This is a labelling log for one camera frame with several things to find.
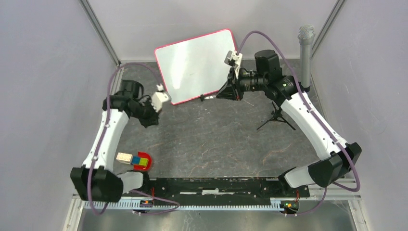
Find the pink framed whiteboard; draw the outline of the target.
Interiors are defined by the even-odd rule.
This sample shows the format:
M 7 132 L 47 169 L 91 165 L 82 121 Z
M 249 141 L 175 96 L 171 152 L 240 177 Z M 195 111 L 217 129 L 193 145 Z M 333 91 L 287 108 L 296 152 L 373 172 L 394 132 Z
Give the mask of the pink framed whiteboard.
M 230 29 L 156 48 L 154 55 L 171 104 L 216 93 L 227 81 L 230 71 L 226 56 L 235 49 Z

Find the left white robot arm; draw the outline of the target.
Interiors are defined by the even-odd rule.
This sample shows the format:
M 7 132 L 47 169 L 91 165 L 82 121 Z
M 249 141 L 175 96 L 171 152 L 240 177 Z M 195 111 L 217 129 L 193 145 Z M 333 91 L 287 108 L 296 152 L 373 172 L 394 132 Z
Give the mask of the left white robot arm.
M 130 118 L 145 128 L 158 125 L 163 103 L 168 101 L 162 84 L 153 95 L 145 95 L 144 87 L 134 80 L 123 80 L 119 90 L 102 103 L 102 120 L 92 148 L 80 167 L 72 168 L 70 178 L 84 201 L 118 202 L 122 195 L 134 190 L 139 196 L 151 191 L 151 183 L 143 173 L 113 173 L 116 151 L 122 132 Z

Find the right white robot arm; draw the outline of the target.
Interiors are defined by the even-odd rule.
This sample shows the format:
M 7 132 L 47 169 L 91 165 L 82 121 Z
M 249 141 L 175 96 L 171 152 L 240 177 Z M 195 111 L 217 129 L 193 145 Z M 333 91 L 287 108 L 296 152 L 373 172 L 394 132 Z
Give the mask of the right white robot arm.
M 225 63 L 230 66 L 226 83 L 218 91 L 218 99 L 240 101 L 249 91 L 262 91 L 275 103 L 272 120 L 289 115 L 314 147 L 319 160 L 304 167 L 295 167 L 282 173 L 278 191 L 291 196 L 298 187 L 316 184 L 327 187 L 351 172 L 362 150 L 336 133 L 310 101 L 308 94 L 299 90 L 293 76 L 282 73 L 279 57 L 274 50 L 255 54 L 256 70 L 241 67 L 242 54 L 229 51 Z

